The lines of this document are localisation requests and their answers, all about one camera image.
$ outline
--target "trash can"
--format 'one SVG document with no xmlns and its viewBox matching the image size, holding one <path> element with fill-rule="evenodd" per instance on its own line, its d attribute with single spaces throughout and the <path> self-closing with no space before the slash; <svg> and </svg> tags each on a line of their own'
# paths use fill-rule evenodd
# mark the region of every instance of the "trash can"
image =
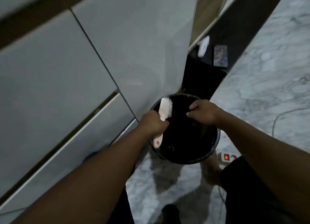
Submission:
<svg viewBox="0 0 310 224">
<path fill-rule="evenodd" d="M 211 155 L 219 143 L 220 130 L 213 125 L 203 125 L 188 118 L 189 106 L 199 99 L 190 94 L 169 95 L 173 102 L 169 127 L 163 135 L 161 146 L 152 149 L 163 159 L 178 164 L 193 164 Z M 159 111 L 161 99 L 152 107 Z"/>
</svg>

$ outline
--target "person's right arm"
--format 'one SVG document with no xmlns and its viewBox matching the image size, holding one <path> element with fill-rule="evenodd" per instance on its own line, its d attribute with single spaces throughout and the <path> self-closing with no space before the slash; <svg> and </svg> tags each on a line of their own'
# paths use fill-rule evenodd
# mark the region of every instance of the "person's right arm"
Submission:
<svg viewBox="0 0 310 224">
<path fill-rule="evenodd" d="M 257 175 L 298 221 L 310 223 L 310 154 L 281 142 L 208 100 L 188 117 L 223 130 Z"/>
</svg>

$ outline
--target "person's left hand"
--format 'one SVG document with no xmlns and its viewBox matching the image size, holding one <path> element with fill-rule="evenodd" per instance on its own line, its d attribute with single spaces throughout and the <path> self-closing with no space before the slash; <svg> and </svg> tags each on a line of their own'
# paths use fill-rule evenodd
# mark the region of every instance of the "person's left hand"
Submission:
<svg viewBox="0 0 310 224">
<path fill-rule="evenodd" d="M 150 110 L 142 116 L 138 128 L 143 130 L 151 139 L 163 134 L 168 126 L 169 122 L 167 120 L 161 121 L 159 114 L 154 110 Z"/>
</svg>

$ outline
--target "red power switch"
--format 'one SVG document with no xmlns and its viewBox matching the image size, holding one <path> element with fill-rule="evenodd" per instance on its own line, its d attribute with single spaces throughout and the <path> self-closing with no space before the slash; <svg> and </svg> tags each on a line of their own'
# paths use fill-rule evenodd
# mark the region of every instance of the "red power switch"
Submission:
<svg viewBox="0 0 310 224">
<path fill-rule="evenodd" d="M 230 161 L 229 155 L 228 154 L 224 154 L 224 159 Z"/>
</svg>

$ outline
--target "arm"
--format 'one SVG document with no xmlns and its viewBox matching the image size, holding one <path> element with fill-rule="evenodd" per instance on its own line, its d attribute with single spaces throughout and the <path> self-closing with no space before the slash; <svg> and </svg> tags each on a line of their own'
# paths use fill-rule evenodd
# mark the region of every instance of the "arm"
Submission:
<svg viewBox="0 0 310 224">
<path fill-rule="evenodd" d="M 187 113 L 223 130 L 257 175 L 296 219 L 310 222 L 310 154 L 281 142 L 225 112 L 208 100 Z"/>
<path fill-rule="evenodd" d="M 81 164 L 13 223 L 107 223 L 143 145 L 168 125 L 149 111 L 136 129 Z"/>
</svg>

